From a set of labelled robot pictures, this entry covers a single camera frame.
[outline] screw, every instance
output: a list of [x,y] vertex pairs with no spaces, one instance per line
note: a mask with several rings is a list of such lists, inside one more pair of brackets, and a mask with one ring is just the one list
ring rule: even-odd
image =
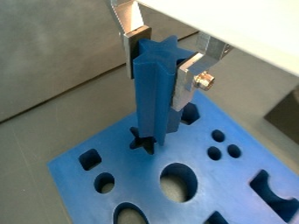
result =
[[215,78],[205,71],[194,77],[194,86],[207,91],[211,89],[214,81]]

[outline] large circular hole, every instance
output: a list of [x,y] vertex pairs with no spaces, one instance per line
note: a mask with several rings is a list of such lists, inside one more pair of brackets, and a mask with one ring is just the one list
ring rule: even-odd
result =
[[234,158],[240,158],[241,157],[241,149],[236,144],[231,144],[229,146],[229,154],[234,157]]
[[198,190],[198,179],[193,169],[185,164],[170,164],[163,169],[161,185],[170,200],[189,201]]
[[146,215],[141,208],[133,203],[122,203],[114,213],[115,224],[149,224]]
[[221,130],[218,130],[218,129],[215,129],[211,132],[211,137],[219,143],[222,143],[225,141],[225,139],[226,139],[226,136],[225,136],[223,132]]
[[115,187],[115,178],[114,176],[105,172],[101,173],[95,180],[95,189],[99,193],[109,193]]
[[209,148],[209,156],[213,160],[221,160],[221,149],[211,146]]

